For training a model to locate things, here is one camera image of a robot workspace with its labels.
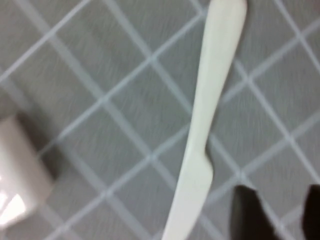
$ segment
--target floor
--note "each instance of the floor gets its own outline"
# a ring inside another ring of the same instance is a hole
[[[215,177],[189,240],[228,240],[236,184],[302,240],[320,183],[320,3],[248,0],[208,148]],[[183,158],[208,0],[2,0],[0,117],[54,177],[7,240],[160,240]]]

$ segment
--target white object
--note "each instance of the white object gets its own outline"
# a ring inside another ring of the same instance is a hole
[[[0,231],[45,202],[53,184],[15,117],[0,122]]]
[[[214,171],[206,143],[246,14],[245,0],[212,0],[209,5],[190,131],[162,240],[188,237],[210,190]]]

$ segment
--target gray surface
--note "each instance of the gray surface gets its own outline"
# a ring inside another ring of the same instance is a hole
[[[22,113],[56,179],[44,208],[10,228],[9,240],[161,239],[194,99],[204,25],[194,17],[207,3],[0,3],[0,118]],[[284,239],[302,239],[295,213],[320,183],[319,15],[316,0],[249,0],[208,144],[214,183],[189,240],[228,239],[232,187],[242,182],[283,223]],[[45,43],[43,21],[56,31]],[[158,61],[146,59],[154,52]]]

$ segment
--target white plastic knife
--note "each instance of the white plastic knife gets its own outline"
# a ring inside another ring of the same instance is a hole
[[[210,190],[214,170],[206,143],[246,14],[246,0],[212,0],[209,4],[190,131],[162,240],[188,237]]]

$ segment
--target knife handle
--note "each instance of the knife handle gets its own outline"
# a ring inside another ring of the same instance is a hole
[[[245,0],[212,0],[207,13],[188,146],[204,151],[247,13]]]

